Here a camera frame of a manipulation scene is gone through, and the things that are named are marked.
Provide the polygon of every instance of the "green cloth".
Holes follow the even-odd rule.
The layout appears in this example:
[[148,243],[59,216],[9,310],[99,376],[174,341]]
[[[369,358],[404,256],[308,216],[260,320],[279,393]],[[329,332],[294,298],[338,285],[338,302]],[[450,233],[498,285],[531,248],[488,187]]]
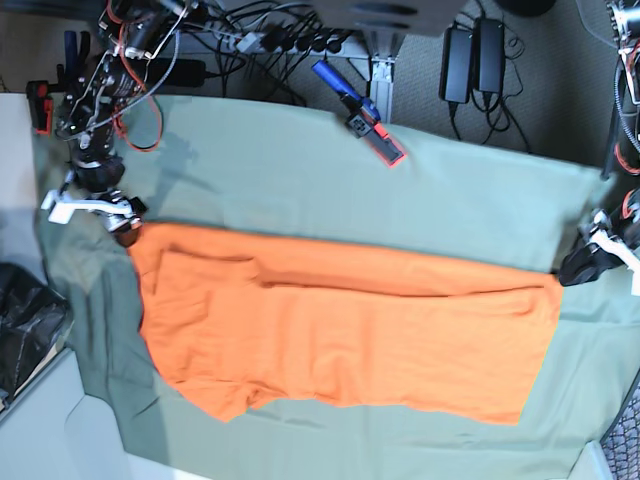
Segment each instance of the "green cloth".
[[[327,113],[164,97],[157,152],[120,146],[147,220],[386,245],[549,271],[607,186],[572,164],[390,127],[409,157],[388,169]],[[144,109],[132,137],[152,140]],[[63,142],[34,140],[41,196],[62,181]],[[566,477],[616,415],[640,366],[640,300],[617,269],[566,290],[559,326],[516,427],[404,407],[277,401],[229,424],[155,373],[126,253],[91,214],[38,220],[46,267],[73,308],[87,393],[113,407],[130,453],[216,480]]]

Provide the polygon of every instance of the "red clamp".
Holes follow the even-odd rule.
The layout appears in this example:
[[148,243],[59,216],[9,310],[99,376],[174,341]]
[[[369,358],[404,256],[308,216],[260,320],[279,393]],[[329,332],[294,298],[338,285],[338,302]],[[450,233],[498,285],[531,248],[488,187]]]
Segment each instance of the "red clamp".
[[31,125],[40,135],[51,135],[53,124],[53,99],[49,83],[44,80],[27,83],[26,93],[29,100]]

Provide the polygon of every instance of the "orange shirt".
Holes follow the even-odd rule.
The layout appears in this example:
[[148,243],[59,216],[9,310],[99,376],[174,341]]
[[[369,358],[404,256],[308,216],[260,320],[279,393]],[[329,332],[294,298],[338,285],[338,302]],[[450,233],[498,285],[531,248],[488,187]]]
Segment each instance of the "orange shirt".
[[224,421],[289,398],[517,424],[562,300],[550,275],[194,226],[130,255],[156,368]]

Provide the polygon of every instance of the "power adapter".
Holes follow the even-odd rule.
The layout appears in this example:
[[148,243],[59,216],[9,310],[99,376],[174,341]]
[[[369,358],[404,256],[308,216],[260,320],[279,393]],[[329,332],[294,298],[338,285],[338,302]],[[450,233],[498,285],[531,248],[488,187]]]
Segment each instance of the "power adapter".
[[440,98],[449,103],[467,103],[471,95],[473,35],[469,30],[449,27],[444,35]]
[[502,95],[504,71],[504,24],[499,20],[479,18],[473,28],[474,88],[487,94]]

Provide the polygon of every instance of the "black bag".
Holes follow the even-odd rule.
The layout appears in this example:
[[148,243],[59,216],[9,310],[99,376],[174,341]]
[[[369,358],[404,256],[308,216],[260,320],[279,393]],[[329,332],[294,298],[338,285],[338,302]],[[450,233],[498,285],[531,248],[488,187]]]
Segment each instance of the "black bag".
[[0,263],[0,401],[5,407],[55,344],[66,313],[60,295],[21,267]]

